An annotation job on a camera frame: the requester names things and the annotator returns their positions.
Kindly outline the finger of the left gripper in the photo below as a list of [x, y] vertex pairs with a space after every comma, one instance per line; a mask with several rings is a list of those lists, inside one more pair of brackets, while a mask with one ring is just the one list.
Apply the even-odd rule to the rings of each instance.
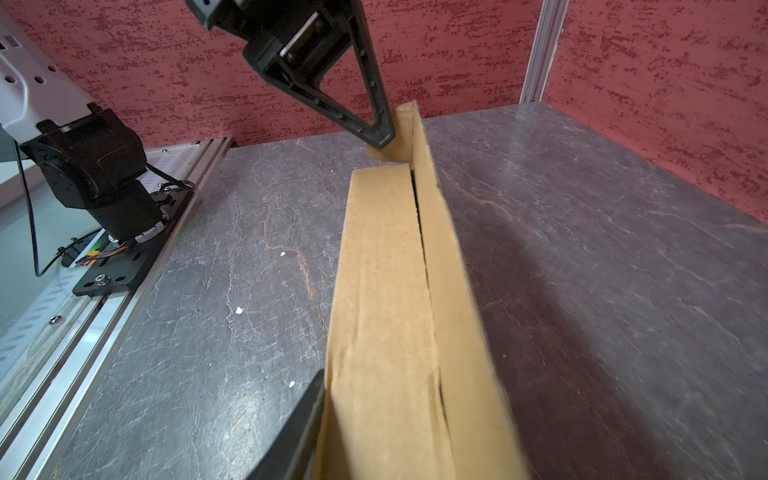
[[340, 5], [335, 19], [345, 34], [345, 53], [352, 49], [360, 69], [372, 119], [366, 121], [324, 92], [321, 83], [326, 73], [343, 57], [310, 57], [285, 60], [278, 54], [275, 40], [248, 42], [244, 57], [267, 83], [351, 132], [368, 145], [382, 149], [396, 136], [395, 126], [373, 51], [364, 9], [360, 1], [334, 1]]

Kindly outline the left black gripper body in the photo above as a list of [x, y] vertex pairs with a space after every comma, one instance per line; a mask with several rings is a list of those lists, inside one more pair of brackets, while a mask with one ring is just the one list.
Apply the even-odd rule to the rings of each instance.
[[285, 60], [329, 57], [345, 53], [345, 34], [335, 19], [334, 1], [196, 1], [186, 3], [210, 31], [219, 28], [248, 42], [278, 44]]

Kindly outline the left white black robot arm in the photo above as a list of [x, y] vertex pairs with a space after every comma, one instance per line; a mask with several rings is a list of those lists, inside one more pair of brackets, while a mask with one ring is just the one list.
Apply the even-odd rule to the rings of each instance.
[[[243, 55], [268, 84], [381, 149], [396, 128], [358, 1], [191, 1], [206, 29], [243, 39]], [[372, 108], [364, 120], [321, 88], [353, 50]], [[115, 240], [143, 243], [170, 221], [141, 184], [149, 170], [139, 136], [98, 106], [8, 16], [1, 18], [1, 127], [61, 204], [88, 212]]]

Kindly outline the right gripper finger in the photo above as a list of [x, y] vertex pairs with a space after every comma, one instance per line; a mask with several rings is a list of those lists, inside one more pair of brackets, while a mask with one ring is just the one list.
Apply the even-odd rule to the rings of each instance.
[[324, 398], [324, 370], [320, 369], [267, 452], [247, 476], [248, 480], [310, 478]]

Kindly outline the brown cardboard box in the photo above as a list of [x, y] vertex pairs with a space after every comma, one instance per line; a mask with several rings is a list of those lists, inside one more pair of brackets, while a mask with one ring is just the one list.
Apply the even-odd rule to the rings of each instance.
[[525, 479], [419, 107], [352, 173], [315, 479]]

